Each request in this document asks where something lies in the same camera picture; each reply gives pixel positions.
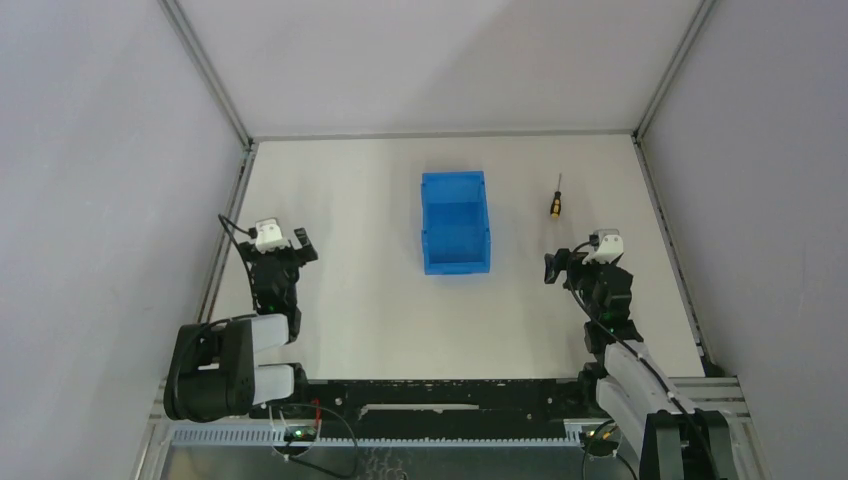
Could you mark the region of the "black yellow screwdriver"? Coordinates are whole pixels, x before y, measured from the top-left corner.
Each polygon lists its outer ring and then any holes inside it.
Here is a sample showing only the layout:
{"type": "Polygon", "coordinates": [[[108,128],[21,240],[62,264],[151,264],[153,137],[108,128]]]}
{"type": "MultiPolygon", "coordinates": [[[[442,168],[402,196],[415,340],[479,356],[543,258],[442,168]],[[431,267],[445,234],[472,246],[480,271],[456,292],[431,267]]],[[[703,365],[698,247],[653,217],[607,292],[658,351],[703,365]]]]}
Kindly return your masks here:
{"type": "Polygon", "coordinates": [[[559,173],[558,177],[557,177],[557,185],[556,185],[556,188],[553,192],[550,207],[549,207],[549,215],[554,219],[558,219],[561,216],[561,210],[562,210],[561,185],[562,185],[562,174],[559,173]]]}

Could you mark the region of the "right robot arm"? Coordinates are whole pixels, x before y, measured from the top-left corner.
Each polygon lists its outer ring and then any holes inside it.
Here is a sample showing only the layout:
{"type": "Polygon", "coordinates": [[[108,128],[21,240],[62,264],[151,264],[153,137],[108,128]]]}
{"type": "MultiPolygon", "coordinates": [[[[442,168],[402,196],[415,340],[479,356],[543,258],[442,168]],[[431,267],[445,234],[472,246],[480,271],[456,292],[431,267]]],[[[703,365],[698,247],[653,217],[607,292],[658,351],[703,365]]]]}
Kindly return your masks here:
{"type": "Polygon", "coordinates": [[[725,416],[675,387],[636,329],[632,274],[615,260],[596,261],[582,246],[548,253],[544,263],[545,283],[563,276],[587,317],[584,340],[595,358],[583,371],[590,399],[636,453],[636,478],[738,478],[725,416]]]}

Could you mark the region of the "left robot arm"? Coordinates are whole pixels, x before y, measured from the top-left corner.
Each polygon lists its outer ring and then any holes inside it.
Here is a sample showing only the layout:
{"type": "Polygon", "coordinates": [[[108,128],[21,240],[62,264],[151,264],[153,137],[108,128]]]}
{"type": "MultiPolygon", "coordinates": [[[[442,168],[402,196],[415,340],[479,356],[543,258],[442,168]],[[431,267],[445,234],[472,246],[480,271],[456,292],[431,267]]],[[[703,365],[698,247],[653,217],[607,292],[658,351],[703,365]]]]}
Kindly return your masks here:
{"type": "Polygon", "coordinates": [[[255,353],[297,340],[300,270],[318,259],[304,228],[290,240],[255,239],[235,245],[247,275],[252,311],[206,324],[180,327],[166,379],[163,405],[168,418],[209,423],[245,415],[267,402],[259,394],[255,353]]]}

